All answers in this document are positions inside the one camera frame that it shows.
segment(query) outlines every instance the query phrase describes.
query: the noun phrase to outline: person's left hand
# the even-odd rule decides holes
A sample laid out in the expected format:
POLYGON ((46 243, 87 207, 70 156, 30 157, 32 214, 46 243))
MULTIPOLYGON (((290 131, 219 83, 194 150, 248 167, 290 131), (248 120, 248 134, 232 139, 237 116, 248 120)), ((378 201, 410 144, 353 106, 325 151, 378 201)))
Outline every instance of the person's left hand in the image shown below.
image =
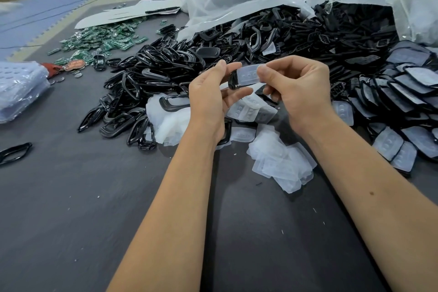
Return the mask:
POLYGON ((220 90, 232 71, 242 67, 241 62, 228 64, 220 60, 216 66, 200 74, 189 85, 190 124, 199 126, 219 142, 225 132, 224 117, 227 110, 239 99, 250 95, 252 88, 220 90))

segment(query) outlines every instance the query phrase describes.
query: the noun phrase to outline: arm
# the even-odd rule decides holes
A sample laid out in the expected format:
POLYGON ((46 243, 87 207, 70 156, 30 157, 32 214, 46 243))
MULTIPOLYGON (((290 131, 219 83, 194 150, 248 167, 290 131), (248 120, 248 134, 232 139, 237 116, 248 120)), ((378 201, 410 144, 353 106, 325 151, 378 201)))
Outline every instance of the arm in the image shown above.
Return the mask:
POLYGON ((190 84, 189 126, 107 291, 199 291, 213 154, 224 134, 224 111, 252 92, 220 91, 222 79, 239 67, 219 62, 190 84))
POLYGON ((296 56, 267 66, 266 93, 284 101, 392 289, 438 291, 438 207, 335 114, 327 66, 296 56))

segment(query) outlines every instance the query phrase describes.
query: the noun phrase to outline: floor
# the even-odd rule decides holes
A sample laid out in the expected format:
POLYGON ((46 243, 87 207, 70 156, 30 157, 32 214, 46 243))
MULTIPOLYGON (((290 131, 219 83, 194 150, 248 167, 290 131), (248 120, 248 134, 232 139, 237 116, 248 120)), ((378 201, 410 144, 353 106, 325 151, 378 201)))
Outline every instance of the floor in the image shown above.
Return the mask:
POLYGON ((55 26, 73 9, 97 4, 100 0, 18 0, 21 7, 0 15, 0 60, 55 26))

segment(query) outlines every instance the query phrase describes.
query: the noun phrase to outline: blue floor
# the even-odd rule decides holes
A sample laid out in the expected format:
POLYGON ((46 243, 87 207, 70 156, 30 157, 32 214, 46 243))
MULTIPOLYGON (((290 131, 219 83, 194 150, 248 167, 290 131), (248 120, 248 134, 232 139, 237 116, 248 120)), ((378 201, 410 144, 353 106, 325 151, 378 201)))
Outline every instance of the blue floor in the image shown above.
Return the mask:
POLYGON ((14 51, 18 50, 18 48, 3 49, 2 47, 25 46, 29 41, 41 35, 65 17, 70 10, 84 3, 85 0, 17 0, 15 2, 22 4, 22 7, 0 15, 0 60, 5 60, 14 51), (70 3, 71 5, 44 12, 50 8, 70 3), (39 19, 42 20, 23 25, 39 19))

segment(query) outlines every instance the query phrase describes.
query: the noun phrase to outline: gray tabletop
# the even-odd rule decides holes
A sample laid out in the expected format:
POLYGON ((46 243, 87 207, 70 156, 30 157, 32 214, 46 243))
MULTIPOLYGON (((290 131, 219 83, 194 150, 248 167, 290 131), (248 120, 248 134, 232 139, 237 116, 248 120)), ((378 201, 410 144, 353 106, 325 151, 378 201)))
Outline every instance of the gray tabletop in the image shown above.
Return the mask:
MULTIPOLYGON (((155 40, 163 18, 177 27, 188 20, 184 13, 162 16, 142 23, 137 33, 155 40)), ((30 60, 61 57, 46 53, 73 33, 71 25, 30 60)), ((34 144, 25 159, 0 169, 1 291, 104 291, 176 150, 141 152, 126 146, 127 134, 102 138, 98 126, 78 134, 111 75, 90 66, 83 73, 80 79, 65 75, 16 120, 0 125, 1 149, 34 144)), ((294 143, 299 139, 284 113, 280 106, 274 124, 286 144, 294 143)), ((201 290, 388 290, 320 167, 309 184, 288 195, 251 171, 247 148, 233 142, 215 154, 201 290)), ((436 165, 419 159, 412 181, 438 202, 429 177, 436 172, 436 165)))

